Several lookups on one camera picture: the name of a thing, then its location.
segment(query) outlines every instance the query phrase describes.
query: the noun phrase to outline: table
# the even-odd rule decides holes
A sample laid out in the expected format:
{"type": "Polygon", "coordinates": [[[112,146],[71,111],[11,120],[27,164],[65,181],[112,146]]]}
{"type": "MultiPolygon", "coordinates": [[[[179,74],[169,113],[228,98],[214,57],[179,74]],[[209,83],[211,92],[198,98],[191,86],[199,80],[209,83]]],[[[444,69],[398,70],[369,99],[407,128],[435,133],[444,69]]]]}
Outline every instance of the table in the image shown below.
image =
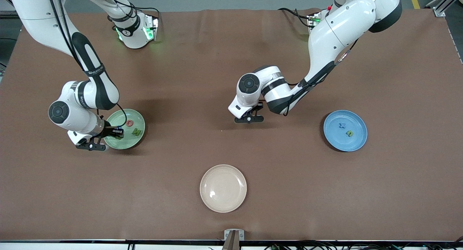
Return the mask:
{"type": "MultiPolygon", "coordinates": [[[[147,131],[126,151],[74,148],[47,116],[61,87],[85,75],[23,30],[0,85],[0,239],[455,240],[463,229],[463,77],[444,18],[405,10],[366,33],[291,110],[233,123],[239,77],[278,65],[309,69],[307,28],[283,11],[162,14],[139,50],[104,14],[72,14],[147,131]],[[322,123],[351,110],[369,129],[353,153],[330,148],[322,123]],[[203,174],[230,164],[246,177],[236,211],[209,210],[203,174]]],[[[108,117],[111,112],[103,112],[108,117]]]]}

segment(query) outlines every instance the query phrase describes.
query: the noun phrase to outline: plate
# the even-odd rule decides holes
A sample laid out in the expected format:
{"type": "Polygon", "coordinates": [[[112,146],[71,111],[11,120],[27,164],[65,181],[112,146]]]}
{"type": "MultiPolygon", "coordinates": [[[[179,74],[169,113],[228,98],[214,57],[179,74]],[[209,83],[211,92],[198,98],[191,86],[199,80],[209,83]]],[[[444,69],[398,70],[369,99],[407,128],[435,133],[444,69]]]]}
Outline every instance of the plate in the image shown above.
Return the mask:
{"type": "Polygon", "coordinates": [[[215,212],[227,213],[237,209],[245,200],[246,192],[245,177],[230,165],[213,166],[201,180],[201,199],[215,212]]]}
{"type": "Polygon", "coordinates": [[[368,132],[365,122],[348,110],[330,113],[323,124],[324,136],[340,151],[357,151],[366,143],[368,132]]]}
{"type": "MultiPolygon", "coordinates": [[[[127,114],[127,121],[132,121],[132,126],[124,125],[124,138],[118,140],[114,137],[105,137],[104,140],[108,146],[114,149],[127,149],[135,146],[143,137],[145,131],[145,122],[143,116],[133,109],[124,109],[127,114]]],[[[118,126],[124,123],[126,117],[122,110],[111,114],[106,121],[112,126],[118,126]]]]}

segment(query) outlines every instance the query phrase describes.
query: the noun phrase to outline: plate rim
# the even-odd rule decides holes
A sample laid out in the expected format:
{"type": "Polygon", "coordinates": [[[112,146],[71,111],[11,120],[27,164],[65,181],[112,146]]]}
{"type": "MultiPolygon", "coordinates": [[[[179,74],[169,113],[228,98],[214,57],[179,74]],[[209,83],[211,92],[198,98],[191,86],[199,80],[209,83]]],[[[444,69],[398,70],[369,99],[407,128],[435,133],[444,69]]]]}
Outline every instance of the plate rim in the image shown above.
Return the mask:
{"type": "Polygon", "coordinates": [[[206,205],[206,207],[208,207],[210,210],[214,211],[214,212],[217,212],[217,213],[229,213],[229,212],[232,212],[232,211],[235,211],[236,209],[238,209],[238,207],[241,207],[241,205],[243,204],[243,202],[245,201],[246,199],[246,195],[248,194],[248,183],[246,182],[246,178],[245,178],[245,175],[235,166],[231,166],[229,164],[218,164],[218,165],[215,165],[215,166],[212,166],[210,169],[208,169],[204,175],[202,176],[201,178],[201,182],[200,182],[200,196],[201,196],[201,200],[203,201],[203,203],[206,205]],[[243,200],[235,207],[233,208],[232,210],[229,210],[229,211],[217,211],[217,210],[214,210],[210,207],[209,204],[206,203],[206,201],[204,200],[204,197],[203,197],[203,193],[202,193],[202,186],[203,186],[203,182],[204,182],[204,178],[206,177],[206,175],[210,172],[212,172],[214,169],[218,169],[219,167],[221,166],[228,166],[228,167],[231,167],[232,169],[238,171],[238,173],[243,177],[243,184],[244,184],[244,190],[245,190],[245,195],[243,196],[243,200]]]}
{"type": "MultiPolygon", "coordinates": [[[[119,111],[122,111],[122,110],[117,110],[117,111],[115,111],[114,113],[112,113],[111,115],[109,115],[109,117],[106,119],[106,121],[109,122],[109,118],[111,118],[114,114],[116,114],[116,113],[119,112],[119,111]]],[[[124,111],[125,111],[126,113],[129,112],[129,111],[137,112],[137,113],[141,116],[141,118],[142,118],[142,120],[143,120],[143,124],[144,124],[145,127],[144,127],[144,130],[142,131],[142,135],[140,136],[140,139],[139,139],[134,145],[132,145],[132,146],[130,146],[130,147],[127,147],[127,148],[114,148],[114,147],[112,147],[112,146],[110,146],[110,145],[108,144],[108,142],[106,141],[106,139],[103,138],[103,139],[105,140],[106,145],[108,145],[110,148],[117,149],[117,150],[129,149],[129,148],[132,148],[133,146],[137,145],[137,144],[142,140],[143,135],[144,135],[145,130],[146,130],[146,122],[145,122],[145,120],[144,120],[143,115],[142,115],[139,111],[134,110],[134,109],[131,109],[131,108],[126,108],[126,109],[124,109],[124,111]]]]}
{"type": "Polygon", "coordinates": [[[367,128],[367,125],[365,123],[365,121],[359,116],[357,115],[356,113],[352,112],[352,111],[349,111],[349,110],[336,110],[336,111],[333,111],[331,113],[328,114],[328,116],[326,116],[326,119],[324,120],[323,122],[323,134],[324,134],[324,137],[326,138],[326,140],[329,142],[329,144],[331,144],[331,146],[333,146],[334,148],[340,150],[340,151],[344,151],[344,152],[353,152],[353,151],[357,151],[359,149],[361,149],[367,142],[367,139],[368,139],[368,128],[367,128]],[[344,113],[343,116],[345,117],[349,117],[349,118],[352,118],[350,117],[349,115],[346,115],[346,114],[352,114],[352,115],[355,115],[357,116],[360,121],[361,121],[361,126],[364,126],[365,127],[365,140],[361,143],[361,146],[359,148],[354,148],[354,149],[342,149],[342,148],[339,148],[337,147],[336,145],[334,145],[327,137],[326,135],[326,128],[327,128],[327,121],[330,117],[332,117],[331,115],[335,114],[335,113],[344,113]]]}

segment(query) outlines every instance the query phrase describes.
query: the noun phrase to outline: beige plate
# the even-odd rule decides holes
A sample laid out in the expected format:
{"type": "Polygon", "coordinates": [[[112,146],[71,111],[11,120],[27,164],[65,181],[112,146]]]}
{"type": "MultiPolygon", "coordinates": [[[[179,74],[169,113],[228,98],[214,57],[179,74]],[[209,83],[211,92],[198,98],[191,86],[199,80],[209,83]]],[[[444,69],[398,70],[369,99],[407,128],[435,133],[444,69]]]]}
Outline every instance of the beige plate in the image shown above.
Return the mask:
{"type": "Polygon", "coordinates": [[[200,194],[204,204],[219,213],[237,209],[245,200],[246,179],[237,168],[217,165],[204,174],[200,194]]]}

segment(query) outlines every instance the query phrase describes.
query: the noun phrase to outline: floor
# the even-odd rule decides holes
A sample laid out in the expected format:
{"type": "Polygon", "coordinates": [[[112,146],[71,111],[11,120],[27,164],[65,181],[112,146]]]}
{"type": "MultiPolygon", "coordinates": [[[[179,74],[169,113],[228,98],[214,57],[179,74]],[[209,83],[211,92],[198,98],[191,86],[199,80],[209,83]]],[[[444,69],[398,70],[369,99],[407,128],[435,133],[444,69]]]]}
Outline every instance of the floor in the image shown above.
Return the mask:
{"type": "MultiPolygon", "coordinates": [[[[160,11],[199,11],[204,9],[279,9],[281,7],[308,9],[325,8],[332,0],[130,0],[139,7],[156,7],[160,11]]],[[[424,8],[431,0],[417,0],[424,8]]],[[[413,9],[412,0],[402,0],[404,9],[413,9]]],[[[103,12],[88,0],[66,0],[65,7],[70,13],[103,12]]],[[[0,0],[0,10],[13,9],[8,2],[0,0]]],[[[456,47],[463,54],[463,4],[456,2],[447,9],[446,19],[456,47]]],[[[21,29],[20,20],[0,19],[0,81],[8,64],[15,40],[21,29]]]]}

